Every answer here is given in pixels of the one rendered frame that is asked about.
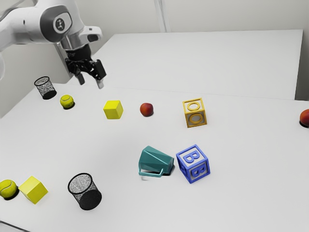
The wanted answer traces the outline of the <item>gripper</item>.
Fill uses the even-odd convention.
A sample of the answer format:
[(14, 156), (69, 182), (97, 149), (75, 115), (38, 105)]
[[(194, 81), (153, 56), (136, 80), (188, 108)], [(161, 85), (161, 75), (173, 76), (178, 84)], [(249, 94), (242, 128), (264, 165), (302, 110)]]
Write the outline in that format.
[(85, 83), (85, 79), (81, 72), (89, 75), (96, 75), (95, 79), (99, 89), (104, 87), (103, 78), (107, 75), (106, 71), (99, 59), (91, 58), (91, 49), (89, 44), (75, 50), (66, 50), (67, 57), (65, 62), (70, 73), (76, 75), (80, 85)]

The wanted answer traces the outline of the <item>teal faceted mug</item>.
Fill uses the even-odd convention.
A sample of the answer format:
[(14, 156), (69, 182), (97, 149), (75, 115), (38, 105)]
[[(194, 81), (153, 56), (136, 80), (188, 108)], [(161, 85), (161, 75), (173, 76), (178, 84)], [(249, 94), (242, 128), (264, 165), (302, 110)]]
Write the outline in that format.
[(147, 146), (142, 150), (138, 168), (140, 176), (161, 177), (170, 175), (174, 170), (174, 158)]

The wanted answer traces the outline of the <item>yellow-green tennis ball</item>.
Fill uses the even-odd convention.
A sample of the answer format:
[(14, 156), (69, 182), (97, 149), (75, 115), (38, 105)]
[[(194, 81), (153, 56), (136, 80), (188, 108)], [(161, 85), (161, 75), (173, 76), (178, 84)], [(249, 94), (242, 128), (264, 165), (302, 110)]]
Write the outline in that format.
[(60, 104), (64, 109), (71, 108), (74, 105), (74, 100), (71, 95), (63, 95), (60, 98)]
[(13, 180), (3, 180), (0, 182), (0, 196), (7, 199), (15, 195), (17, 185)]

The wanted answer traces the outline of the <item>yellow cube block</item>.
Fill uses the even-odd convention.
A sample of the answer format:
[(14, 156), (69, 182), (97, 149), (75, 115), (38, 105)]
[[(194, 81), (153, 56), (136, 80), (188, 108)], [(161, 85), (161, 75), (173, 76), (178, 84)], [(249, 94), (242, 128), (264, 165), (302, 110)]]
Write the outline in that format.
[(38, 203), (48, 193), (43, 183), (33, 176), (30, 176), (18, 189), (33, 204)]
[(107, 101), (103, 107), (107, 119), (120, 119), (123, 114), (123, 107), (119, 100)]

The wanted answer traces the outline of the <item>small black mesh pen holder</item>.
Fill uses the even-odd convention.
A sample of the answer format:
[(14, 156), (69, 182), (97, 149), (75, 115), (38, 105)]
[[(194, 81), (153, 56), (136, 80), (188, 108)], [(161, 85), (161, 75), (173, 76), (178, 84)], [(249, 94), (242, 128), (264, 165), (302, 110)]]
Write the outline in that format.
[(49, 100), (57, 94), (57, 91), (55, 90), (48, 76), (38, 78), (34, 82), (34, 85), (44, 100)]

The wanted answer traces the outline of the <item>red peach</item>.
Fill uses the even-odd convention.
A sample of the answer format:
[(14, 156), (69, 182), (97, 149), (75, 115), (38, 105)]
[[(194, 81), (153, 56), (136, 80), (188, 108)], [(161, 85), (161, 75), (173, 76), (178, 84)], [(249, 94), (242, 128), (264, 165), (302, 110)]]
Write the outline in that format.
[(309, 127), (309, 109), (306, 109), (301, 112), (299, 116), (299, 122), (305, 127)]
[(140, 106), (140, 113), (144, 116), (144, 117), (149, 117), (152, 116), (154, 113), (154, 107), (151, 103), (143, 103)]

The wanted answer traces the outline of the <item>yellow letter block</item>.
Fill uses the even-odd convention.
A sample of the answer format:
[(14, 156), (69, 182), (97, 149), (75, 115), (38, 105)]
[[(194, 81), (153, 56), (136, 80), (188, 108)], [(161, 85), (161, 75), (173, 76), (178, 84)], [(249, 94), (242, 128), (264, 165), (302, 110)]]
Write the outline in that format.
[(183, 101), (183, 111), (188, 128), (207, 125), (206, 112), (202, 98)]

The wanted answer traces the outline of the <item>large black mesh pen holder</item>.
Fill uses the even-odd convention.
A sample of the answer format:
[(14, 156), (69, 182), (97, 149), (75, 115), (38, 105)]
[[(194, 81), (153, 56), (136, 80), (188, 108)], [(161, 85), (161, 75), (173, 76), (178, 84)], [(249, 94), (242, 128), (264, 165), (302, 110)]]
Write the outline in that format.
[(96, 208), (102, 200), (101, 192), (88, 173), (75, 175), (68, 183), (68, 191), (83, 210)]

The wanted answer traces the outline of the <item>blue letter block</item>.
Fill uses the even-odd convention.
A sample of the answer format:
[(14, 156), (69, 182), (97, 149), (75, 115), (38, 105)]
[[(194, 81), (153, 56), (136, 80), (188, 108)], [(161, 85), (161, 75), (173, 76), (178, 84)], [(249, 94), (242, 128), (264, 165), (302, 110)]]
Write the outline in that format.
[(176, 154), (178, 166), (187, 181), (192, 184), (211, 173), (209, 160), (198, 145)]

